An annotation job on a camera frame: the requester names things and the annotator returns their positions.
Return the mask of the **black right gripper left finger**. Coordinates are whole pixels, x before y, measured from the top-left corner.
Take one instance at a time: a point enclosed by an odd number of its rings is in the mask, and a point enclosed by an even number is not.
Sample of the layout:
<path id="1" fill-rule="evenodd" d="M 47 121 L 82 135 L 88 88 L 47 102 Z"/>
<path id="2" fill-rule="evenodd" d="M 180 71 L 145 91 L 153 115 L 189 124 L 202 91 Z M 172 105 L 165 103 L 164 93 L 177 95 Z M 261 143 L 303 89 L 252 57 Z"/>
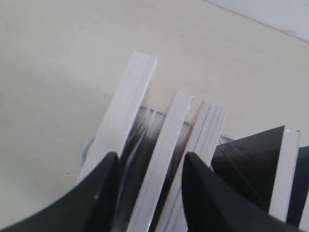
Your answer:
<path id="1" fill-rule="evenodd" d="M 5 232 L 109 232 L 120 183 L 120 160 L 109 152 L 93 171 L 59 200 L 3 229 Z"/>

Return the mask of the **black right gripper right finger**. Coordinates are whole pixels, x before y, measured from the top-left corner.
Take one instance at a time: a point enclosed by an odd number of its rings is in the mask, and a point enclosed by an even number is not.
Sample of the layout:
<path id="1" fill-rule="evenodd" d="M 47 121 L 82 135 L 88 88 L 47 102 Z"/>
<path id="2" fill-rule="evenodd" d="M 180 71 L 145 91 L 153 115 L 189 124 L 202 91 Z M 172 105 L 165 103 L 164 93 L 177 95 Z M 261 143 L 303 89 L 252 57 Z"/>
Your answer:
<path id="1" fill-rule="evenodd" d="M 296 232 L 308 190 L 306 151 L 297 158 L 287 222 L 243 198 L 195 153 L 188 152 L 184 159 L 182 197 L 191 232 Z"/>

